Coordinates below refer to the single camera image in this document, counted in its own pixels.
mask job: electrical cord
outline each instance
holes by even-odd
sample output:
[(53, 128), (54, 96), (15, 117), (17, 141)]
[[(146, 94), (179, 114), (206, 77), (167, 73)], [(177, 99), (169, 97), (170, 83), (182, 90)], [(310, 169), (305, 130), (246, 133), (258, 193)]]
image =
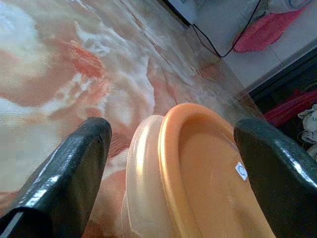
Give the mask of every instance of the electrical cord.
[[(252, 18), (253, 18), (253, 16), (254, 16), (254, 14), (256, 13), (256, 11), (257, 11), (257, 9), (258, 9), (260, 3), (261, 3), (261, 1), (262, 1), (262, 0), (259, 0), (259, 1), (258, 1), (256, 7), (254, 8), (254, 10), (253, 10), (253, 12), (252, 12), (252, 14), (251, 14), (251, 17), (250, 17), (249, 21), (248, 21), (247, 24), (246, 24), (246, 26), (243, 28), (243, 30), (242, 30), (242, 32), (240, 33), (240, 35), (239, 35), (239, 37), (237, 38), (237, 40), (233, 43), (231, 49), (230, 49), (227, 53), (225, 53), (224, 55), (219, 54), (219, 52), (218, 52), (217, 49), (214, 47), (213, 43), (212, 43), (211, 40), (208, 38), (208, 36), (207, 36), (201, 29), (199, 29), (196, 24), (192, 24), (191, 26), (193, 27), (193, 29), (194, 29), (194, 31), (195, 31), (195, 33), (196, 33), (196, 35), (197, 35), (199, 41), (203, 44), (203, 46), (204, 46), (205, 48), (207, 48), (209, 51), (211, 51), (214, 55), (218, 56), (219, 58), (224, 58), (224, 57), (226, 57), (226, 56), (233, 50), (233, 48), (235, 47), (235, 45), (236, 45), (236, 44), (238, 43), (238, 41), (240, 40), (240, 38), (241, 38), (241, 36), (243, 35), (243, 33), (244, 33), (244, 32), (246, 31), (246, 29), (248, 28), (248, 26), (249, 26), (249, 24), (250, 24), (250, 22), (251, 22), (251, 20), (252, 20)], [(200, 39), (200, 37), (199, 37), (198, 32), (196, 31), (196, 29), (199, 30), (200, 33), (203, 34), (203, 36), (207, 39), (207, 41), (209, 42), (209, 44), (211, 45), (211, 47), (213, 48), (214, 51), (212, 51), (209, 47), (207, 47), (207, 46), (202, 42), (202, 40)]]

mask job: orange marble pattern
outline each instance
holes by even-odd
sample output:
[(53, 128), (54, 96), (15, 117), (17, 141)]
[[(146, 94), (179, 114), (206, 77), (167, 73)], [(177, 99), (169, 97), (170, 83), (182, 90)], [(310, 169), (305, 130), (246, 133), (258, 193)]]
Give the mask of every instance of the orange marble pattern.
[(0, 0), (0, 214), (69, 133), (103, 117), (113, 137), (84, 237), (121, 236), (127, 149), (143, 119), (184, 102), (230, 122), (256, 112), (198, 45), (156, 0)]

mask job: stacked containers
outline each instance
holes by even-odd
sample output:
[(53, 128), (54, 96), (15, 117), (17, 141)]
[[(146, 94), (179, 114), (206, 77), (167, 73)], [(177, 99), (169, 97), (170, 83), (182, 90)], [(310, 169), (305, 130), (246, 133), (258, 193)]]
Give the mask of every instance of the stacked containers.
[(150, 116), (129, 150), (124, 237), (274, 237), (238, 163), (232, 127), (213, 111)]

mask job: pink mat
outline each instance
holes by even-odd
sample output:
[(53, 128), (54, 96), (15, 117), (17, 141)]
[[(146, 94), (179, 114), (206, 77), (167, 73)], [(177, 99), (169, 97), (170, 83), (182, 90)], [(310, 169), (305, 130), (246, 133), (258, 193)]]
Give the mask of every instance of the pink mat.
[(262, 17), (246, 29), (233, 48), (234, 52), (246, 53), (264, 50), (268, 45), (278, 41), (285, 29), (301, 14), (303, 9), (282, 14), (271, 13)]

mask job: white sticker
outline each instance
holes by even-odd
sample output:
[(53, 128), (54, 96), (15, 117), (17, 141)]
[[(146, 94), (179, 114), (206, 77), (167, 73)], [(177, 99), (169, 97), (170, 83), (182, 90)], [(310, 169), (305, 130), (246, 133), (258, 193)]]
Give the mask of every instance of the white sticker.
[(245, 181), (248, 177), (248, 173), (246, 169), (243, 167), (243, 165), (239, 162), (236, 166), (236, 171), (241, 176), (241, 178)]

